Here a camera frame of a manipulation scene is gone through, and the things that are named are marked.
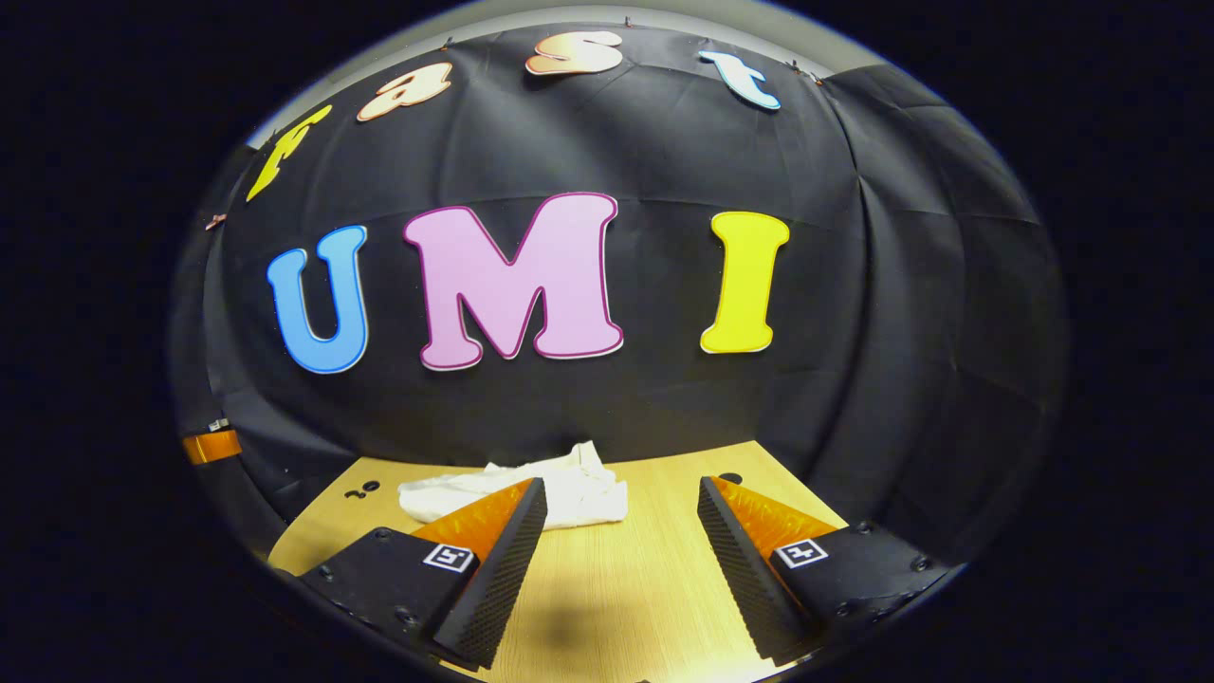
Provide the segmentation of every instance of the letter u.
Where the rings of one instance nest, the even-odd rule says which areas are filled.
[[[329,263],[333,304],[337,312],[337,331],[329,338],[317,336],[307,319],[300,281],[307,251],[291,249],[271,261],[266,269],[287,352],[305,370],[318,375],[345,372],[367,351],[367,307],[358,277],[358,249],[365,241],[367,228],[351,224],[325,234],[317,243],[317,255]]]

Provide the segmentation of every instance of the pink letter m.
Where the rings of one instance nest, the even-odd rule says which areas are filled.
[[[544,294],[544,329],[535,352],[550,359],[602,357],[624,345],[611,320],[603,238],[617,214],[606,194],[573,192],[548,198],[532,218],[514,261],[466,206],[421,214],[404,226],[404,239],[421,252],[430,345],[421,364],[463,370],[484,351],[464,329],[461,304],[505,359],[522,348],[527,320]]]

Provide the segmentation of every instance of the wooden table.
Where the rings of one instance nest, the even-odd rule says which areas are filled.
[[[493,668],[475,677],[747,683],[793,666],[755,653],[696,514],[699,478],[737,473],[756,494],[846,522],[754,442],[606,467],[628,482],[628,517],[540,535]],[[270,564],[300,575],[376,527],[412,533],[421,524],[401,510],[397,485],[478,469],[362,459],[287,529]],[[369,480],[380,489],[345,497]]]

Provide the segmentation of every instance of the white cloth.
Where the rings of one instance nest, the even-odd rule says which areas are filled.
[[[429,524],[533,477],[544,478],[548,497],[544,529],[620,522],[628,516],[628,483],[615,482],[615,473],[603,467],[590,442],[578,444],[566,456],[522,467],[489,463],[483,472],[405,482],[397,491],[401,508],[413,519]]]

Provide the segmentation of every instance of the yellow letter i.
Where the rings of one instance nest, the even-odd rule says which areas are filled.
[[[725,272],[716,320],[700,335],[699,348],[709,354],[762,352],[771,346],[767,300],[788,226],[764,214],[726,211],[713,216],[713,232],[725,243]]]

